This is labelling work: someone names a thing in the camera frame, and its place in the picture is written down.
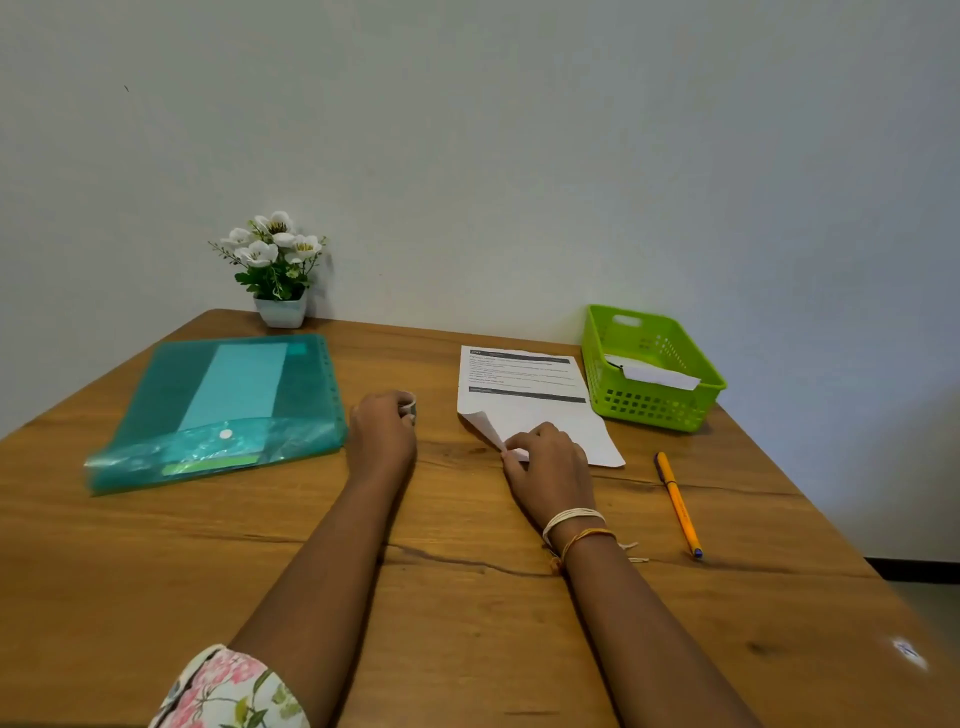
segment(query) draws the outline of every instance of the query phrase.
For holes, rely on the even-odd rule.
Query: person's left arm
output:
[[[417,455],[400,397],[370,395],[354,408],[347,485],[229,645],[272,669],[314,728],[329,722],[340,698],[387,520]]]

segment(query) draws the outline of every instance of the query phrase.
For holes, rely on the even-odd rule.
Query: white paper sheet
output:
[[[572,356],[460,349],[457,412],[500,449],[505,449],[503,441],[512,435],[550,422],[584,449],[590,465],[626,465],[589,398]],[[521,460],[528,459],[525,450],[515,453]]]
[[[663,369],[639,359],[628,359],[626,356],[614,356],[613,354],[605,354],[605,357],[614,367],[623,370],[623,376],[633,381],[663,384],[674,389],[685,389],[688,392],[696,389],[700,383],[700,379],[696,376],[674,372],[671,369]]]

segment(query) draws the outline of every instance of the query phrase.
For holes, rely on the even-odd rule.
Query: hand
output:
[[[540,531],[550,519],[570,508],[595,508],[593,480],[584,449],[550,423],[529,432],[519,432],[504,443],[507,450],[523,448],[530,453],[530,468],[511,452],[501,453],[503,471],[510,489]],[[585,528],[603,527],[595,517],[577,517],[556,525],[550,543],[558,553],[569,539]]]
[[[400,417],[402,392],[366,395],[350,411],[347,464],[350,480],[375,480],[398,488],[417,458],[413,418]]]

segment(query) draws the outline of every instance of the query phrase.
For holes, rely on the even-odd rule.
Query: potted plant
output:
[[[298,328],[306,313],[310,272],[324,251],[326,238],[297,234],[290,215],[257,215],[248,228],[234,228],[209,245],[231,265],[244,270],[234,278],[253,293],[253,303],[269,327]]]

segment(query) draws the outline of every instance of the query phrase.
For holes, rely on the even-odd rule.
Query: orange pen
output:
[[[658,452],[654,458],[657,465],[657,472],[660,473],[660,480],[666,486],[667,493],[670,494],[670,500],[673,501],[673,509],[677,512],[677,518],[680,519],[680,528],[684,530],[686,542],[690,544],[690,550],[693,552],[693,558],[704,558],[704,550],[700,548],[700,542],[697,540],[697,532],[693,530],[693,521],[690,520],[690,514],[686,512],[684,499],[680,495],[680,488],[677,487],[677,479],[673,476],[673,470],[666,459],[665,452]]]

